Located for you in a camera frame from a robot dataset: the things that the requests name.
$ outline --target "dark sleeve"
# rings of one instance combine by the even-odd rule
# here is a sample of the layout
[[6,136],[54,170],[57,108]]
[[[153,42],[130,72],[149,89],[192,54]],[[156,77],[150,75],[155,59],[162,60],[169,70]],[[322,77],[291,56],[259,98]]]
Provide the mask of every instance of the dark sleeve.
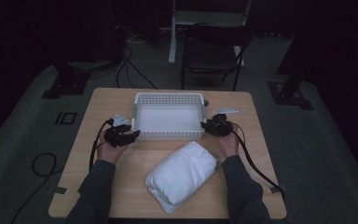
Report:
[[269,211],[262,202],[263,189],[250,177],[240,156],[228,157],[222,166],[230,223],[271,223]]
[[108,223],[112,196],[112,182],[116,166],[96,161],[78,192],[80,198],[64,221],[75,224]]

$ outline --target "folded white cloth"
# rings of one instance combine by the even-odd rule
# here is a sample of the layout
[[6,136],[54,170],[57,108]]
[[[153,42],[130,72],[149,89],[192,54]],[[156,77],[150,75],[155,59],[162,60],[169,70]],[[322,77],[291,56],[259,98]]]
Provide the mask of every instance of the folded white cloth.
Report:
[[171,214],[213,174],[216,159],[190,142],[162,161],[146,178],[146,185],[162,209]]

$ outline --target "hand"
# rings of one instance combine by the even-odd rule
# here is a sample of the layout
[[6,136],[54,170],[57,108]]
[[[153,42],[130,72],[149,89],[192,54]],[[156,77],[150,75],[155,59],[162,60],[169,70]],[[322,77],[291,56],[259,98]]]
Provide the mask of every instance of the hand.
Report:
[[101,132],[100,143],[103,144],[97,148],[97,159],[116,164],[118,159],[120,159],[121,154],[127,149],[128,145],[123,147],[112,147],[105,141],[104,134],[105,131]]
[[[237,132],[238,126],[235,124],[232,124],[232,128],[234,132]],[[225,158],[228,158],[230,156],[238,155],[239,151],[239,141],[237,136],[234,133],[229,133],[228,135],[221,137],[221,136],[214,136],[212,135],[212,138],[219,146],[220,152],[222,152],[223,156]]]

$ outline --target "basket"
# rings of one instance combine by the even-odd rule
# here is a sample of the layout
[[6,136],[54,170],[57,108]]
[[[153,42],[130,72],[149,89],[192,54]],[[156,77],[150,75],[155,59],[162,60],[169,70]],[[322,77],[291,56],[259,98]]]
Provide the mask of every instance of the basket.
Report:
[[199,93],[139,92],[133,107],[131,127],[140,130],[140,141],[200,140],[206,122]]

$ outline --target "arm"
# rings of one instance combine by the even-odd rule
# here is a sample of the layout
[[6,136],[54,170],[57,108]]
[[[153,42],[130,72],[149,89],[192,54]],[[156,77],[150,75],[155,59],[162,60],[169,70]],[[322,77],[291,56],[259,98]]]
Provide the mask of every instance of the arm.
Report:
[[248,174],[239,154],[235,134],[213,136],[225,156],[222,164],[227,183],[227,208],[230,223],[270,223],[269,211],[262,202],[263,189]]
[[127,146],[111,147],[105,143],[103,136],[104,132],[100,137],[103,144],[97,149],[97,161],[80,186],[80,198],[65,224],[108,223],[116,163]]

